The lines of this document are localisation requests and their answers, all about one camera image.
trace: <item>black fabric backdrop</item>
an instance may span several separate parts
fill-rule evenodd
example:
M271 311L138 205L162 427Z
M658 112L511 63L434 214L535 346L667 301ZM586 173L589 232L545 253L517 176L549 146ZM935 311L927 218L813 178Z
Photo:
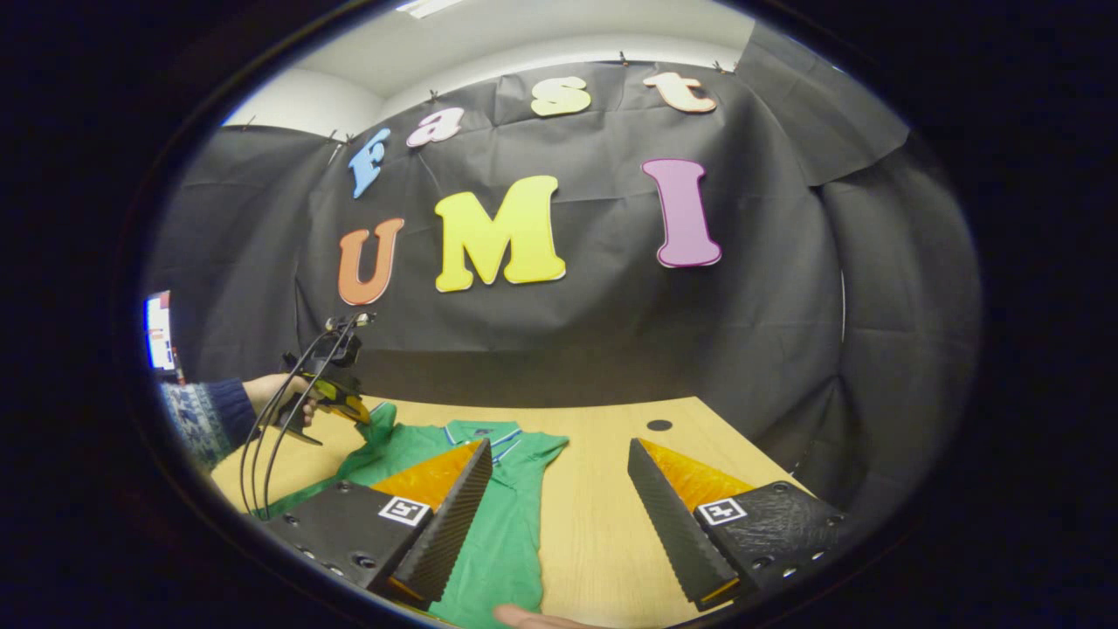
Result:
M718 107L670 107L642 83L661 72L699 79ZM531 87L570 75L587 82L589 108L538 117ZM449 106L466 111L455 136L404 144ZM353 199L348 163L385 126L382 171ZM736 75L664 63L538 68L439 95L337 146L226 127L183 174L148 283L172 290L190 380L278 371L283 352L353 309L338 294L341 236L400 217L391 282L364 306L378 313L360 331L354 369L368 394L523 408L698 395L870 522L904 498L955 430L980 324L961 211L900 118L761 25ZM707 169L717 264L656 260L660 199L641 171L656 158ZM492 216L509 185L533 174L559 180L551 222L567 275L520 285L499 275L439 293L436 202L472 191ZM370 237L362 278L376 248Z

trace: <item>shirt collar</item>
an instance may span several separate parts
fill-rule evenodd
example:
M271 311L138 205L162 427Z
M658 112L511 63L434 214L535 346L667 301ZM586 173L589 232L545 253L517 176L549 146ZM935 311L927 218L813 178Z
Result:
M479 439L489 439L490 447L492 448L515 439L521 433L521 430L517 422L466 422L454 420L443 428L443 433L446 440L454 446L461 446Z

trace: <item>table surface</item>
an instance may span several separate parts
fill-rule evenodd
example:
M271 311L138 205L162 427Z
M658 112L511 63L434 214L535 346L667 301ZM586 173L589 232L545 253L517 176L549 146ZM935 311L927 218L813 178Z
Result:
M371 409L382 399L366 397ZM760 487L777 480L803 487L698 398L617 407L493 409L399 402L396 421L445 426L452 420L517 422L525 432L567 436L570 444L543 475L540 564L543 613L617 629L664 627L701 616L688 602L626 470L629 440L639 437ZM652 420L672 428L653 431ZM256 482L263 492L266 455L278 431L268 429ZM363 445L349 420L319 412L306 435L315 447L284 439L269 501L337 473ZM241 512L240 451L212 478Z

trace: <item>black cable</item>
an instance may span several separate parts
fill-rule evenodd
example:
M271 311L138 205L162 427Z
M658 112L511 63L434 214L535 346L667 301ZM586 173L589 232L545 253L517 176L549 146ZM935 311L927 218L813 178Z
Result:
M295 417L295 413L302 413L303 412L303 402L306 400L306 397L310 395L311 391L314 389L314 383L319 382L319 379L322 378L322 372L324 372L326 370L326 366L330 365L330 361L334 358L334 353L338 352L339 347L341 347L342 342L345 341L345 335L348 335L349 332L353 328L353 325L357 324L357 320L358 320L357 316L352 317L350 320L349 324L345 325L345 330L343 330L341 332L341 334L338 335L338 341L334 342L334 347L330 351L330 354L328 355L328 359L325 361L323 361L322 362L322 366L319 368L319 373L314 374L314 378L311 380L309 387L306 388L306 391L304 391L303 395L300 397L299 402L295 403L295 407L292 408L291 413L287 414L287 420L283 423L283 428L280 429L280 437L276 438L276 445L275 445L275 447L272 448L272 456L268 458L268 467L267 467L267 470L264 474L264 518L265 520L272 517L272 513L268 509L268 484L272 482L272 466L275 465L275 463L276 463L276 454L280 452L280 442L283 441L283 436L287 435L287 428L291 426L291 420ZM262 438L260 439L260 444L263 444L263 442L264 442L264 439ZM256 471L256 463L255 461L253 461L253 471L254 473ZM256 498L256 482L255 480L253 482L253 498L254 499Z
M256 431L260 430L260 423L264 421L264 418L267 418L272 413L272 410L275 407L276 401L280 400L284 391L286 391L287 384L291 383L295 374L299 373L299 369L303 366L303 363L305 363L306 360L311 356L311 352L314 351L315 346L319 345L319 342L321 342L323 337L325 337L328 334L330 333L325 332L319 335L319 337L315 339L314 342L311 343L311 345L306 349L306 352L303 353L303 356L299 360L295 366L292 368L291 373L287 374L287 380L285 380L283 384L280 385L280 389L276 390L275 394L272 397L272 400L268 400L268 403L265 404L263 409L260 409L260 412L256 416L256 421L253 422L252 430L248 431L248 436L245 438L245 445L240 451L240 499L245 503L245 511L248 512L249 514L253 513L253 507L248 506L248 496L245 494L245 461L248 458L248 448L253 444L253 437L256 435ZM264 441L264 433L262 431L260 442L263 441ZM259 450L260 450L259 447L257 447L256 449L257 455L259 455ZM253 471L255 473L255 470L256 470L256 457L253 457ZM254 484L253 503L256 503L255 475L253 477L253 484Z

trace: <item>ceiling light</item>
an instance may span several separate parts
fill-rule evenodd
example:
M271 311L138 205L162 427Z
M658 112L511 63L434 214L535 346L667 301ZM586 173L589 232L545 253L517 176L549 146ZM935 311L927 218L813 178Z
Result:
M443 9L462 2L462 0L415 0L396 8L397 11L407 11L413 18L421 19Z

